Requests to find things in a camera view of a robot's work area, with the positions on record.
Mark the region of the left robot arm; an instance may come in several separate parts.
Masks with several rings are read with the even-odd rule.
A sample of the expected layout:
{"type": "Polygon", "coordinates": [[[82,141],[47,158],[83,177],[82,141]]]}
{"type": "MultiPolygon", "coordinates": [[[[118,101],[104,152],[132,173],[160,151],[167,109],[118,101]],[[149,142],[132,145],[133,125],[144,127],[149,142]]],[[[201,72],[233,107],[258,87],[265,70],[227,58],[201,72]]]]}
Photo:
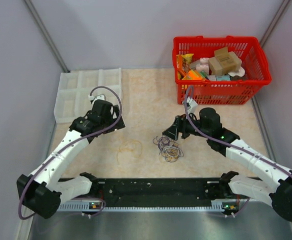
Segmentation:
{"type": "Polygon", "coordinates": [[[96,197],[99,186],[93,183],[91,174],[82,173],[67,181],[60,181],[61,175],[95,138],[124,126],[121,103],[113,105],[102,99],[93,101],[91,110],[72,122],[62,141],[47,159],[29,175],[23,174],[18,178],[19,218],[27,219],[22,215],[22,207],[48,219],[67,201],[81,195],[96,197]]]}

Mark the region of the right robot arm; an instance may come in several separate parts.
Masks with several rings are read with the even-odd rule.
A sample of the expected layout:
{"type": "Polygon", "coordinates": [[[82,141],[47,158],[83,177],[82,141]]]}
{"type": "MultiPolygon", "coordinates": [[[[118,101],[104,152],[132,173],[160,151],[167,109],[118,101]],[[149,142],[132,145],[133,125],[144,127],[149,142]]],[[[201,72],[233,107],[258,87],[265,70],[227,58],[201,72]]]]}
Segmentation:
{"type": "Polygon", "coordinates": [[[208,145],[254,173],[258,179],[230,171],[220,178],[219,192],[225,198],[244,195],[263,202],[284,220],[292,222],[292,169],[273,162],[252,149],[237,134],[224,128],[220,115],[211,107],[194,114],[175,117],[173,124],[162,133],[173,140],[190,135],[205,137],[208,145]]]}

